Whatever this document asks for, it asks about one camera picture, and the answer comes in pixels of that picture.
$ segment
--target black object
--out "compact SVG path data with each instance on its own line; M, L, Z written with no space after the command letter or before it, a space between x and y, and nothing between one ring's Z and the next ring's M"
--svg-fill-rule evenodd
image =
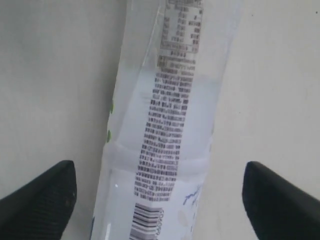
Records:
M260 240L320 240L320 202L261 163L247 164L242 200Z
M76 200L75 165L65 160L0 200L0 240L60 240Z

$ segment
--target white wall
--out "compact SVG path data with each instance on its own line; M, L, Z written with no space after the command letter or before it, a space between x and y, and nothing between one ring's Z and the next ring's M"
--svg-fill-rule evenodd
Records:
M76 163L64 239L89 237L125 0L0 0L0 198ZM320 1L247 0L224 78L195 240L257 239L241 201L260 161L320 199Z

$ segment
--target clear plastic bottle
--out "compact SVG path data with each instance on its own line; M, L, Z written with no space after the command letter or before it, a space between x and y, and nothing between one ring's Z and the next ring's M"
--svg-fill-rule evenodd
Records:
M190 240L242 0L128 0L92 240Z

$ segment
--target black rubber tip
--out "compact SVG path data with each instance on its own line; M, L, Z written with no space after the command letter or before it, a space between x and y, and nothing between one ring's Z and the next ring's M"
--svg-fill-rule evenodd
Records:
M0 240L60 240L76 200L75 165L65 160L0 200Z
M260 240L320 240L320 202L261 163L247 164L242 200Z

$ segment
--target barcode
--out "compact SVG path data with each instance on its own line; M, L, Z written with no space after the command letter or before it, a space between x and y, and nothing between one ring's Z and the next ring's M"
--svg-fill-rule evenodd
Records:
M160 234L163 209L136 203L134 208L130 240L156 240Z

